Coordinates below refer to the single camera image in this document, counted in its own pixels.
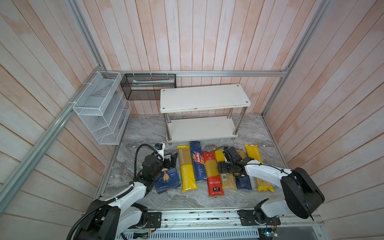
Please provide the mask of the narrow blue Barilla spaghetti box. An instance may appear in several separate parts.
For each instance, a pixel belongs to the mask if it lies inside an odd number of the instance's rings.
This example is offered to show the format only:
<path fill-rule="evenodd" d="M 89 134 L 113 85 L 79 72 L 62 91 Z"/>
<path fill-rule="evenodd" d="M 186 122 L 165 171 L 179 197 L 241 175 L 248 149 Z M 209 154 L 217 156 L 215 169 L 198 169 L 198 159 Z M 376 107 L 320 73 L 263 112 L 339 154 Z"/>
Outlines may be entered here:
<path fill-rule="evenodd" d="M 207 173 L 205 168 L 205 161 L 203 156 L 203 151 L 199 141 L 190 142 L 190 150 L 193 161 L 193 168 L 195 174 L 195 180 L 207 180 Z"/>

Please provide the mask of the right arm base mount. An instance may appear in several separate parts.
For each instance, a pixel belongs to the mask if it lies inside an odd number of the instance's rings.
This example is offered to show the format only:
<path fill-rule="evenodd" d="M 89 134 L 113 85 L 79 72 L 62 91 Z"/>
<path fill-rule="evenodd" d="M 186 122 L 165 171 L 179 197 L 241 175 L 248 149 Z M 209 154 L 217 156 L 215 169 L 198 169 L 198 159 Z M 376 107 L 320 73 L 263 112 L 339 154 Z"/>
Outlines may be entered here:
<path fill-rule="evenodd" d="M 278 226 L 281 225 L 279 217 L 269 218 L 261 211 L 257 210 L 238 210 L 242 226 Z"/>

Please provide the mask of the red spaghetti bag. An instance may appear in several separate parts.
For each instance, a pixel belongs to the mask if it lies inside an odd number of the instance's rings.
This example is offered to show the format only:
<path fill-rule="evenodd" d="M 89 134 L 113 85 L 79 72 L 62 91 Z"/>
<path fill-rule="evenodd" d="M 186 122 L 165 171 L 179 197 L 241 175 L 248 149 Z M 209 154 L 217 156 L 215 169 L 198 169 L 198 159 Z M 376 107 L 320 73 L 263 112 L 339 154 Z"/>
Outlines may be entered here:
<path fill-rule="evenodd" d="M 205 161 L 209 196 L 215 197 L 224 195 L 225 193 L 221 183 L 215 152 L 203 152 L 203 157 Z"/>

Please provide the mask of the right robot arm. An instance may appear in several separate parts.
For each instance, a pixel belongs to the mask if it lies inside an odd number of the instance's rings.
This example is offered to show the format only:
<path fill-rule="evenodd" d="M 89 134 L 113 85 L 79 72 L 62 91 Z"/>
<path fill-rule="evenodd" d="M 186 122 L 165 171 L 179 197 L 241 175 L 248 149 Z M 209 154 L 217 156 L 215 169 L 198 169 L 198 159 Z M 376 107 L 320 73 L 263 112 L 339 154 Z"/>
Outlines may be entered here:
<path fill-rule="evenodd" d="M 253 211 L 239 210 L 238 215 L 252 224 L 267 226 L 278 216 L 294 214 L 307 219 L 325 201 L 325 196 L 302 168 L 278 168 L 256 159 L 242 158 L 234 147 L 222 147 L 229 173 L 255 177 L 283 190 L 279 199 L 260 201 Z"/>

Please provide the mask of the yellow clear spaghetti bag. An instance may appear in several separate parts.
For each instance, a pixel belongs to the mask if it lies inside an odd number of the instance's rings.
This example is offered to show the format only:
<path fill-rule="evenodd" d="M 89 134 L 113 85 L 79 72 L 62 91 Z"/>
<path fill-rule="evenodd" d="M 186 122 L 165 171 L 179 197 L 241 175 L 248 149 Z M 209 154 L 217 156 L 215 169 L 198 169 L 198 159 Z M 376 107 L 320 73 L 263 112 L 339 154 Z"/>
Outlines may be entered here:
<path fill-rule="evenodd" d="M 223 149 L 215 149 L 215 156 L 217 162 L 226 162 L 226 158 L 223 154 Z M 224 190 L 236 190 L 237 185 L 233 174 L 227 172 L 226 174 L 220 174 L 222 187 Z"/>

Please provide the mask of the black mesh basket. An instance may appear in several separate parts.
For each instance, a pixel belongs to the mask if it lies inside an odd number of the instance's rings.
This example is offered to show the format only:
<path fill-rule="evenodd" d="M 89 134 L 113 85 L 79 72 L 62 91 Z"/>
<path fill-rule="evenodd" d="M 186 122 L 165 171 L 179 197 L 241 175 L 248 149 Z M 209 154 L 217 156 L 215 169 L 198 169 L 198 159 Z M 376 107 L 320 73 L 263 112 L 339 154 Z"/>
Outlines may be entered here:
<path fill-rule="evenodd" d="M 124 74 L 120 86 L 129 101 L 160 100 L 161 90 L 177 87 L 175 74 Z"/>

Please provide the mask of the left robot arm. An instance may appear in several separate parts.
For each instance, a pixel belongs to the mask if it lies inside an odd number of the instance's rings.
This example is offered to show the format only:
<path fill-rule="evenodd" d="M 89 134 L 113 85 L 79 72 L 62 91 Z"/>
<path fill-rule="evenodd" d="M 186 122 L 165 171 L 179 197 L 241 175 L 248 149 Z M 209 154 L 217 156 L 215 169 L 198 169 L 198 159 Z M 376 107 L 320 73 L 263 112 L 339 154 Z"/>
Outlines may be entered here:
<path fill-rule="evenodd" d="M 91 202 L 88 210 L 70 229 L 68 240 L 114 240 L 132 226 L 146 227 L 148 208 L 138 201 L 150 193 L 164 169 L 176 167 L 178 153 L 164 153 L 165 144 L 138 146 L 134 158 L 134 178 L 117 195 Z"/>

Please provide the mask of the yellow Pastatime spaghetti bag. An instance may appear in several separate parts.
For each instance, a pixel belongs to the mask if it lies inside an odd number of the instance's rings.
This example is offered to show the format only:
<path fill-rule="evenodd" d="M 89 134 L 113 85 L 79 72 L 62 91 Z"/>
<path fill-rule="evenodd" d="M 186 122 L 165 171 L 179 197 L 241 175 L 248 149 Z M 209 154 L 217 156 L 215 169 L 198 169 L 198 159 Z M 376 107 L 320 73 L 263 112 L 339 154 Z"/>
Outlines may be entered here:
<path fill-rule="evenodd" d="M 177 148 L 181 165 L 182 192 L 196 190 L 198 186 L 195 179 L 190 146 L 177 146 Z"/>

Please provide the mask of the wide blue Barilla pasta box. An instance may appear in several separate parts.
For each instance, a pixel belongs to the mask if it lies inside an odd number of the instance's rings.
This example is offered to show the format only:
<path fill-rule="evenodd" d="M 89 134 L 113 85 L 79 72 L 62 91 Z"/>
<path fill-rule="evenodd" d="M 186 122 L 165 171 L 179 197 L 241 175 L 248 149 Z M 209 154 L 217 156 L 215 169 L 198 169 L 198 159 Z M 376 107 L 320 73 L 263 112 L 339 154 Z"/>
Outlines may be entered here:
<path fill-rule="evenodd" d="M 163 169 L 155 178 L 155 190 L 158 194 L 176 189 L 181 181 L 176 168 Z"/>

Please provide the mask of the white two-tier shelf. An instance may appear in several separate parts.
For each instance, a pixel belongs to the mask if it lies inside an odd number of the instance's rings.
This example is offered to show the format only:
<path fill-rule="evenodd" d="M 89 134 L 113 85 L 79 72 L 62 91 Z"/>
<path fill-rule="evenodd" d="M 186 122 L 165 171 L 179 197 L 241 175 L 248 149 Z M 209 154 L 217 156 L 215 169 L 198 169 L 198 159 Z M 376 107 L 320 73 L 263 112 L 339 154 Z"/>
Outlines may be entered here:
<path fill-rule="evenodd" d="M 168 143 L 234 139 L 251 101 L 239 84 L 161 90 Z M 170 114 L 229 109 L 226 116 L 172 120 Z"/>

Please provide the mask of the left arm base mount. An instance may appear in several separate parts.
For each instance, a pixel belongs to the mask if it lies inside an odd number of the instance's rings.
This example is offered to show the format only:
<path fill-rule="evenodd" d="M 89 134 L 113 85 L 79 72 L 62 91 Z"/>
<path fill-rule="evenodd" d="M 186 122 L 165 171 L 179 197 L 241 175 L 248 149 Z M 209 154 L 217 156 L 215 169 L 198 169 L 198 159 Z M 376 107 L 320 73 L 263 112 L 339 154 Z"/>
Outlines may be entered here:
<path fill-rule="evenodd" d="M 157 229 L 161 227 L 162 212 L 149 212 L 141 217 L 138 224 L 130 229 Z"/>

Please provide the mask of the dark blue spaghetti bag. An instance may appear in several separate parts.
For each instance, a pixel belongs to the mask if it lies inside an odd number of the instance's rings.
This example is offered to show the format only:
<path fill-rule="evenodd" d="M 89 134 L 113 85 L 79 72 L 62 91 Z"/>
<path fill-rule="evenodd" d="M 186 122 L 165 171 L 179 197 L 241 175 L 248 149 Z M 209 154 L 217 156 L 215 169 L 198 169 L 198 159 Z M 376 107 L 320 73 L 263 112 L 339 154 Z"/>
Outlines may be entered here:
<path fill-rule="evenodd" d="M 250 177 L 244 170 L 244 176 L 235 177 L 237 189 L 252 190 Z"/>

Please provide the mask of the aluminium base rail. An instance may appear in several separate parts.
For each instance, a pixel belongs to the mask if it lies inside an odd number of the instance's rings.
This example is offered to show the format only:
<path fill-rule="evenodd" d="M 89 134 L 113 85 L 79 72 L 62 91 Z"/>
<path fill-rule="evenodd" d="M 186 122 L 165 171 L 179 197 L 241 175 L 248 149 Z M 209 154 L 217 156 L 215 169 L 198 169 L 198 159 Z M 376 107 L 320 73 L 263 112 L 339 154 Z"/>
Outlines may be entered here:
<path fill-rule="evenodd" d="M 241 218 L 239 209 L 160 210 L 147 229 L 127 229 L 118 240 L 329 240 L 321 216 L 308 219 L 295 215 L 275 217 L 266 225 Z"/>

